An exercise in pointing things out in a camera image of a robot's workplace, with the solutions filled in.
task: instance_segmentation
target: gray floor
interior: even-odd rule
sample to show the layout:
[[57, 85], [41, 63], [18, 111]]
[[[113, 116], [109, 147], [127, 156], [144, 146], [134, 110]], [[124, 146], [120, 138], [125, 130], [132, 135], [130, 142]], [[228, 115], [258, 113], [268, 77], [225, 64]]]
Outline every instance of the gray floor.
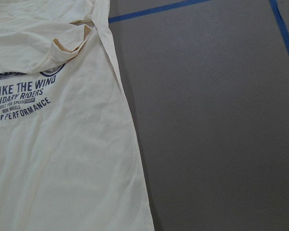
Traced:
[[[110, 17], [173, 2], [111, 0]], [[289, 231], [289, 56], [269, 1], [110, 29], [156, 231]]]

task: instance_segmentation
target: blue line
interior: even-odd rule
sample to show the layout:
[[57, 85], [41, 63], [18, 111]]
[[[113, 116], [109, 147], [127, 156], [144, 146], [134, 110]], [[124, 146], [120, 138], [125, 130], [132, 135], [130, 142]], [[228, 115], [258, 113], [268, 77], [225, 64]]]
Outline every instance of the blue line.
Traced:
[[147, 9], [144, 11], [138, 11], [138, 12], [134, 12], [134, 13], [128, 13], [128, 14], [112, 17], [112, 18], [109, 18], [109, 23], [115, 23], [118, 21], [127, 20], [130, 18], [136, 18], [136, 17], [147, 15], [147, 14], [158, 13], [158, 12], [162, 12], [162, 11], [168, 11], [168, 10], [172, 10], [175, 8], [189, 6], [189, 5], [193, 5], [193, 4], [201, 3], [201, 2], [205, 2], [205, 1], [209, 1], [209, 0], [185, 0], [185, 1], [181, 1], [181, 2], [176, 2], [173, 4], [159, 6], [159, 7]]
[[276, 0], [270, 0], [270, 3], [271, 3], [271, 7], [272, 7], [273, 13], [275, 15], [275, 19], [276, 19], [277, 24], [279, 26], [280, 33], [283, 37], [283, 40], [284, 40], [284, 43], [286, 45], [288, 55], [289, 55], [289, 32], [287, 30], [286, 24], [285, 24], [281, 14], [280, 14], [280, 12], [278, 10], [277, 1]]

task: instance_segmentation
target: clothing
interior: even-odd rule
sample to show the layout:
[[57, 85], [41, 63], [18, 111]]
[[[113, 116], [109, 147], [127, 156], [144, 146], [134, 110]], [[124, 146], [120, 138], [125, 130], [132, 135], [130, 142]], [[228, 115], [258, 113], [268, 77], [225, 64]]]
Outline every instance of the clothing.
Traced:
[[154, 230], [108, 14], [0, 1], [0, 231]]

